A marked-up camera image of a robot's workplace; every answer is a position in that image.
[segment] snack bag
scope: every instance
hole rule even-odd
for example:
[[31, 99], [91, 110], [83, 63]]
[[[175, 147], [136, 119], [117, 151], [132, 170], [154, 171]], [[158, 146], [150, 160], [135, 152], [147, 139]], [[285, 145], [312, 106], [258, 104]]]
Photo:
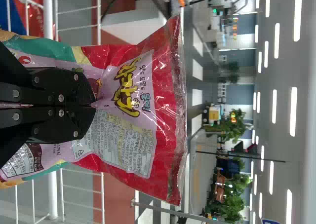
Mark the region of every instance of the snack bag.
[[130, 187], [179, 205], [187, 154], [186, 87], [179, 36], [179, 16], [138, 45], [68, 47], [48, 39], [0, 32], [0, 40], [25, 67], [83, 72], [96, 98], [91, 106], [97, 109], [83, 139], [23, 145], [17, 157], [2, 167], [0, 177], [8, 181], [13, 175], [15, 179], [26, 176], [25, 172], [15, 174], [13, 168], [18, 159], [30, 155], [27, 146], [36, 157], [36, 167], [42, 170], [63, 159], [110, 173]]

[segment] white label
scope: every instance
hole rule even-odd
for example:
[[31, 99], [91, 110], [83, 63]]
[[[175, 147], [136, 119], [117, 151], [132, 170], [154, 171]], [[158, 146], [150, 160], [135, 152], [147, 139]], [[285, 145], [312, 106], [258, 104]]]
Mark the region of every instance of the white label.
[[14, 156], [2, 167], [7, 178], [43, 170], [41, 148], [24, 144]]
[[72, 141], [72, 145], [76, 160], [94, 153], [110, 165], [149, 178], [156, 139], [150, 129], [97, 110], [84, 138]]

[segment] ceiling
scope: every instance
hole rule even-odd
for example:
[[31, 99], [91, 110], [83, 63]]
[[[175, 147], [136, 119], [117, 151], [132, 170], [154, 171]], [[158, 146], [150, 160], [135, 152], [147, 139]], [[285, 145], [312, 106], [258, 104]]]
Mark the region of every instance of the ceiling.
[[[255, 135], [259, 147], [265, 146], [265, 158], [286, 160], [275, 163], [273, 194], [269, 193], [270, 162], [254, 162], [258, 176], [253, 211], [260, 224], [259, 193], [262, 193], [262, 217], [286, 221], [287, 190], [293, 194], [292, 224], [316, 220], [316, 6], [315, 0], [302, 0], [301, 34], [293, 40], [295, 0], [271, 0], [266, 17], [266, 0], [260, 0], [258, 52], [262, 52], [262, 72], [257, 71], [255, 92], [261, 93], [260, 113], [254, 113]], [[275, 24], [280, 23], [279, 58], [274, 58]], [[264, 67], [265, 41], [269, 42], [268, 67]], [[291, 88], [297, 87], [295, 137], [290, 135]], [[272, 123], [273, 90], [277, 90], [276, 123]]]

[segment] wire rack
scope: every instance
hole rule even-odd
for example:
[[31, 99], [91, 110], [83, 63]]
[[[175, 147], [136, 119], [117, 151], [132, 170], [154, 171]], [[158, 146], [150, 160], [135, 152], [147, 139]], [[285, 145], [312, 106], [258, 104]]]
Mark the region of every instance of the wire rack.
[[[89, 6], [89, 7], [85, 7], [85, 8], [78, 8], [78, 9], [73, 9], [73, 10], [69, 10], [69, 11], [58, 11], [58, 0], [43, 0], [43, 5], [36, 3], [33, 0], [22, 0], [25, 3], [25, 16], [26, 16], [26, 34], [29, 35], [29, 18], [28, 18], [28, 9], [29, 9], [29, 5], [32, 6], [37, 6], [40, 9], [43, 9], [44, 12], [44, 37], [45, 38], [49, 38], [49, 39], [53, 39], [53, 19], [55, 20], [55, 39], [58, 41], [59, 39], [59, 33], [60, 32], [65, 32], [65, 31], [72, 31], [72, 30], [77, 30], [77, 29], [88, 29], [88, 28], [96, 28], [96, 34], [97, 34], [97, 44], [100, 45], [101, 44], [101, 0], [97, 0], [97, 4], [94, 6]], [[10, 9], [10, 0], [6, 0], [6, 7], [7, 7], [7, 22], [8, 22], [8, 30], [11, 31], [11, 9]], [[71, 28], [64, 28], [64, 29], [60, 29], [59, 28], [59, 24], [58, 24], [58, 20], [59, 17], [61, 15], [66, 15], [66, 14], [73, 14], [75, 12], [79, 12], [79, 11], [85, 11], [85, 10], [89, 10], [89, 9], [96, 9], [96, 19], [97, 22], [96, 24], [92, 24], [92, 25], [84, 25], [84, 26], [76, 26], [76, 27], [71, 27]], [[100, 191], [97, 190], [93, 190], [93, 189], [86, 189], [80, 186], [71, 186], [71, 185], [66, 185], [63, 183], [63, 171], [66, 172], [71, 172], [71, 173], [75, 173], [78, 175], [81, 175], [85, 178], [85, 176], [100, 176], [101, 177], [101, 183], [100, 183]], [[105, 209], [104, 209], [104, 174], [103, 173], [92, 173], [92, 172], [87, 172], [85, 169], [81, 169], [81, 170], [73, 170], [73, 169], [60, 169], [59, 170], [60, 173], [60, 204], [61, 204], [61, 215], [58, 216], [58, 194], [57, 194], [57, 172], [51, 172], [48, 174], [48, 187], [47, 187], [47, 193], [48, 193], [48, 206], [49, 206], [49, 213], [47, 213], [46, 215], [43, 215], [42, 217], [38, 218], [36, 217], [35, 213], [36, 213], [36, 209], [35, 209], [35, 189], [34, 189], [34, 180], [31, 180], [32, 183], [32, 213], [30, 213], [29, 215], [33, 216], [33, 224], [39, 224], [44, 222], [44, 220], [47, 220], [48, 218], [50, 220], [54, 220], [58, 223], [65, 223], [66, 219], [65, 219], [65, 204], [68, 205], [72, 205], [72, 206], [77, 206], [77, 207], [81, 207], [84, 209], [90, 209], [90, 210], [96, 210], [96, 211], [100, 211], [102, 212], [102, 224], [105, 223]], [[65, 200], [64, 199], [64, 188], [68, 188], [68, 189], [73, 189], [73, 190], [79, 190], [82, 192], [89, 192], [89, 193], [98, 193], [101, 195], [101, 208], [96, 208], [93, 206], [86, 206], [86, 205], [82, 205], [80, 203], [77, 203], [73, 200]], [[18, 186], [14, 187], [15, 190], [15, 220], [16, 220], [16, 224], [19, 224], [19, 197], [18, 197]]]

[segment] bolt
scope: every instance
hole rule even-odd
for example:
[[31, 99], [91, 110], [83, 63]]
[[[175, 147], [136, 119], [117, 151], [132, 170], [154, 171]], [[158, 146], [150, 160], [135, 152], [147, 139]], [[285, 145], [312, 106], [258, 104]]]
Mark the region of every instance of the bolt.
[[35, 76], [35, 77], [34, 77], [34, 82], [35, 82], [35, 83], [39, 83], [39, 82], [40, 82], [40, 78], [37, 77], [37, 76]]
[[18, 90], [15, 90], [15, 89], [14, 89], [14, 90], [12, 91], [12, 96], [15, 97], [15, 98], [17, 98], [17, 97], [20, 96], [20, 92], [19, 92]]
[[12, 119], [14, 121], [18, 121], [20, 119], [20, 115], [18, 113], [14, 113], [13, 116], [12, 116]]
[[58, 114], [59, 114], [60, 117], [63, 117], [65, 112], [64, 112], [64, 110], [59, 110]]
[[58, 96], [58, 100], [59, 100], [60, 102], [63, 102], [64, 99], [65, 99], [65, 97], [64, 97], [63, 94], [60, 94], [60, 95]]

